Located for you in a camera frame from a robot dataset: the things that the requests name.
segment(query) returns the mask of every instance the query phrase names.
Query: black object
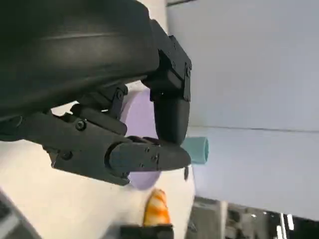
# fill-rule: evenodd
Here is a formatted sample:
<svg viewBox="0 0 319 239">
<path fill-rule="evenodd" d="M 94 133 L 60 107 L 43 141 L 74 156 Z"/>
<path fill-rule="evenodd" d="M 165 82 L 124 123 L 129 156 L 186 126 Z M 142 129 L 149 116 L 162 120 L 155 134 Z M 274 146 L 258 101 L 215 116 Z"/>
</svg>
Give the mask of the black object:
<svg viewBox="0 0 319 239">
<path fill-rule="evenodd" d="M 154 227 L 121 226 L 120 239 L 173 239 L 172 225 Z"/>
<path fill-rule="evenodd" d="M 52 167 L 125 185 L 190 164 L 191 61 L 136 0 L 18 0 L 0 9 L 0 140 L 43 145 Z M 125 83 L 151 90 L 159 140 L 127 137 Z M 72 114 L 49 110 L 77 100 Z"/>
</svg>

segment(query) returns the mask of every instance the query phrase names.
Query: orange and white object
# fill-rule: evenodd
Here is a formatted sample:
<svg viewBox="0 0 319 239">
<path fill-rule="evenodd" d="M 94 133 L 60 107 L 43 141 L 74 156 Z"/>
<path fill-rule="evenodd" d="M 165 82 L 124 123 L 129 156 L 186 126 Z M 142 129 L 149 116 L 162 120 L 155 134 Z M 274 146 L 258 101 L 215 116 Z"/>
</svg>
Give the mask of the orange and white object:
<svg viewBox="0 0 319 239">
<path fill-rule="evenodd" d="M 170 224 L 166 194 L 163 190 L 155 189 L 146 205 L 143 226 L 163 224 Z"/>
</svg>

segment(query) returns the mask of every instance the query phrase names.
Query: purple disc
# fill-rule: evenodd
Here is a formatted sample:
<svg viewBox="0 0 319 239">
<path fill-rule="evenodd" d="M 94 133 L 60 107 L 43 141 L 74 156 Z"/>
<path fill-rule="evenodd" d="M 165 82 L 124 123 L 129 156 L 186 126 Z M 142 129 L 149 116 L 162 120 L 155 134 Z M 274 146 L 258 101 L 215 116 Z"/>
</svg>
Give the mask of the purple disc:
<svg viewBox="0 0 319 239">
<path fill-rule="evenodd" d="M 126 136 L 158 137 L 155 128 L 154 106 L 150 101 L 149 90 L 129 92 L 123 104 L 121 121 L 128 127 Z M 156 183 L 159 176 L 160 171 L 131 172 L 128 178 L 130 184 L 135 188 L 146 190 Z"/>
</svg>

